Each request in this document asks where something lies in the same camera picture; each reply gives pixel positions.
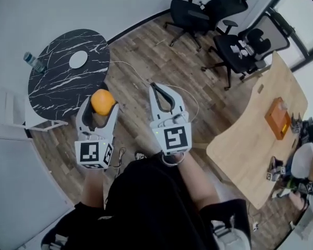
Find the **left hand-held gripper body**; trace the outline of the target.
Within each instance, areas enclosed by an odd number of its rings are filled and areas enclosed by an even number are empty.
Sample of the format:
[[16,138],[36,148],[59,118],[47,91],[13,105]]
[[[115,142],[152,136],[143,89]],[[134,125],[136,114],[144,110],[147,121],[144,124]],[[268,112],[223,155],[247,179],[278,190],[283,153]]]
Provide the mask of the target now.
[[95,128],[94,131],[77,129],[76,161],[87,169],[107,169],[114,151],[113,130]]

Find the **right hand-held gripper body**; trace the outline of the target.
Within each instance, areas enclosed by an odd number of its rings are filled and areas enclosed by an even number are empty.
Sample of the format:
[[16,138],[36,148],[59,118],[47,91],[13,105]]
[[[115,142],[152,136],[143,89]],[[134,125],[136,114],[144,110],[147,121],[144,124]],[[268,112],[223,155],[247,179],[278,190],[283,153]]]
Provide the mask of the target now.
[[150,128],[166,156],[184,153],[192,148],[192,130],[188,117],[189,113],[184,111],[150,123]]

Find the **white round plate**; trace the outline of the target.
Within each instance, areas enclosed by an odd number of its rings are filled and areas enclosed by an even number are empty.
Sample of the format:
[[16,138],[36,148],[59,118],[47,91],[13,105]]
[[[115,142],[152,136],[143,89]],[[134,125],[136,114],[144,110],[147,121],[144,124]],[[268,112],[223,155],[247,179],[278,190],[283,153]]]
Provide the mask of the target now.
[[88,54],[85,51],[75,52],[69,59],[69,66],[72,69],[82,67],[88,60]]

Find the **person's left forearm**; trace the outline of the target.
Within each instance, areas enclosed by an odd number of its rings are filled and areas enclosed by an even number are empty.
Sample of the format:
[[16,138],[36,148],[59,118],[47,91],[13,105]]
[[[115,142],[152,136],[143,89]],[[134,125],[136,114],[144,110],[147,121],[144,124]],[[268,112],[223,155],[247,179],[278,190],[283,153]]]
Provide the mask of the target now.
[[104,171],[87,169],[81,195],[81,202],[89,207],[104,208],[103,197]]

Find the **person's right forearm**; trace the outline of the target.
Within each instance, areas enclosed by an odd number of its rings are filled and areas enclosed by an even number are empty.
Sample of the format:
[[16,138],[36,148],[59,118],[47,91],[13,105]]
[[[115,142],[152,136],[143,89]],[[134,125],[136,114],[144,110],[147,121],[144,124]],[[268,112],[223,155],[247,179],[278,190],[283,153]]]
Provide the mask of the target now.
[[176,154],[174,158],[188,193],[198,210],[208,205],[218,204],[220,198],[216,188],[191,154],[189,152]]

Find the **black marble round table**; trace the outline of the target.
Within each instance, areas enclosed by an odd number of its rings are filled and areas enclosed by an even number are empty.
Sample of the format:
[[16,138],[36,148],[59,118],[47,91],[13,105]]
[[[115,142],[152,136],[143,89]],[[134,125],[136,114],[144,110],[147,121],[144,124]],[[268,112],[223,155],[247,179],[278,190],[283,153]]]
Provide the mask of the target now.
[[[69,59],[77,51],[87,52],[88,60],[82,67],[72,69]],[[54,39],[38,59],[46,71],[30,73],[30,104],[45,119],[65,120],[101,87],[110,65],[110,50],[100,33],[78,29]]]

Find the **white chair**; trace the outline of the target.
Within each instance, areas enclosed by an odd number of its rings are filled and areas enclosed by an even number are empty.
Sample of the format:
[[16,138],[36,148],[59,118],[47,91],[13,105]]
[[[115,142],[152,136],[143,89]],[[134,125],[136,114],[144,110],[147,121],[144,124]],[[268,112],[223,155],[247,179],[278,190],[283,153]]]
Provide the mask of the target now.
[[6,126],[47,132],[68,125],[62,120],[48,120],[32,108],[27,95],[0,87],[0,123]]

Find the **clear water bottle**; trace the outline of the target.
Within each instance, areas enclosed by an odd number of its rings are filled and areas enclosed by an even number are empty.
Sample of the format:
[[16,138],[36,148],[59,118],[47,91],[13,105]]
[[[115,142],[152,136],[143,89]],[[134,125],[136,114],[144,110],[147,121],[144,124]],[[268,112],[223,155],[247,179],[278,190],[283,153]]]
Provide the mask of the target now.
[[30,52],[25,52],[23,56],[24,61],[29,64],[35,71],[45,73],[46,66],[39,59],[33,56]]

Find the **black mesh-back office chair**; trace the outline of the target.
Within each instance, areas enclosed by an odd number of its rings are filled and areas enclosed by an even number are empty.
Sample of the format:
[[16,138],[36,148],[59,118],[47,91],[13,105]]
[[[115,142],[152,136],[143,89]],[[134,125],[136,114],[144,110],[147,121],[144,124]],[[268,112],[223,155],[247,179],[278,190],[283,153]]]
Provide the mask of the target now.
[[264,13],[249,28],[237,35],[223,34],[213,38],[214,46],[208,52],[215,52],[222,62],[212,66],[201,67],[201,71],[225,67],[228,85],[231,88],[231,72],[241,74],[241,80],[267,66],[264,60],[273,52],[289,48],[289,37],[295,32],[278,12]]

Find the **person's black clothing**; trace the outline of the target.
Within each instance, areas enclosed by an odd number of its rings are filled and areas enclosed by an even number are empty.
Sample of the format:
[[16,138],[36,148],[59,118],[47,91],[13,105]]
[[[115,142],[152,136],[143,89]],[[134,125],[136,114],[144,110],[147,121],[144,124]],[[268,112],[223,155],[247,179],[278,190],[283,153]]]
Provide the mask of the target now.
[[44,236],[41,250],[251,250],[246,202],[198,210],[178,166],[154,155],[125,168],[104,208],[76,204]]

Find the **light wooden table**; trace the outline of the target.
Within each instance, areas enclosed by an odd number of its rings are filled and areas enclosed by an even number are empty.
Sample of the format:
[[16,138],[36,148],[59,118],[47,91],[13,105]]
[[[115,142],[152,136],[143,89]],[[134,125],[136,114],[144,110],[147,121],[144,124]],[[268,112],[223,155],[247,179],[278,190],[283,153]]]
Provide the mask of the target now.
[[289,114],[304,116],[306,96],[287,64],[274,52],[270,69],[253,86],[242,115],[206,149],[208,157],[256,209],[265,204],[275,185],[267,179],[271,157],[287,160],[298,138],[288,130],[284,139],[278,140],[264,118],[279,97]]

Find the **white panel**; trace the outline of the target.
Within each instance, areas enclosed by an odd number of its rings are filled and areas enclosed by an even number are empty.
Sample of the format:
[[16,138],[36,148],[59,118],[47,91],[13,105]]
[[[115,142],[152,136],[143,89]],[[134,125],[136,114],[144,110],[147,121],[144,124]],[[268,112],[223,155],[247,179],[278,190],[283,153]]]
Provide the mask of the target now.
[[41,250],[72,208],[31,141],[0,139],[0,250]]

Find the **orange box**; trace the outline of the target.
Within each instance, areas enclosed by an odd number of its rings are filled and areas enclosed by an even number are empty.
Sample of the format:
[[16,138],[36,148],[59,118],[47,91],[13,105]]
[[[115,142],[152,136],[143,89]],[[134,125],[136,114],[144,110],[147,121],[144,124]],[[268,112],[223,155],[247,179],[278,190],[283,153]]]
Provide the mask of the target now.
[[273,100],[264,118],[276,139],[283,140],[291,125],[291,118],[287,111],[287,105],[282,97]]

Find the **spare hand-held gripper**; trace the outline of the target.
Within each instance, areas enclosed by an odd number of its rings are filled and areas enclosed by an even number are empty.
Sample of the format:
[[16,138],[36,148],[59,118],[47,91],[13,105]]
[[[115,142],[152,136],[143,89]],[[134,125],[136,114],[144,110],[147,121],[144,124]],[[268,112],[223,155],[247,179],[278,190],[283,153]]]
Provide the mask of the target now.
[[303,121],[302,118],[300,116],[300,114],[298,114],[298,118],[294,117],[294,114],[292,114],[291,116],[291,130],[294,134],[299,134],[302,130],[303,127]]
[[285,175],[285,166],[283,161],[272,156],[267,170],[266,179],[275,182],[279,179],[280,176],[283,175]]

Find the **window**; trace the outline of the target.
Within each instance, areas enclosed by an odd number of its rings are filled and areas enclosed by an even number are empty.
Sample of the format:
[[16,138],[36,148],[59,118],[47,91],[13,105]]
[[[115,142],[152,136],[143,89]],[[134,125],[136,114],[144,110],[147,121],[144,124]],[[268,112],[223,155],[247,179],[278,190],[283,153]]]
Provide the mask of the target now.
[[291,70],[313,62],[313,0],[272,0],[267,12],[280,14],[293,29],[290,47],[280,52]]

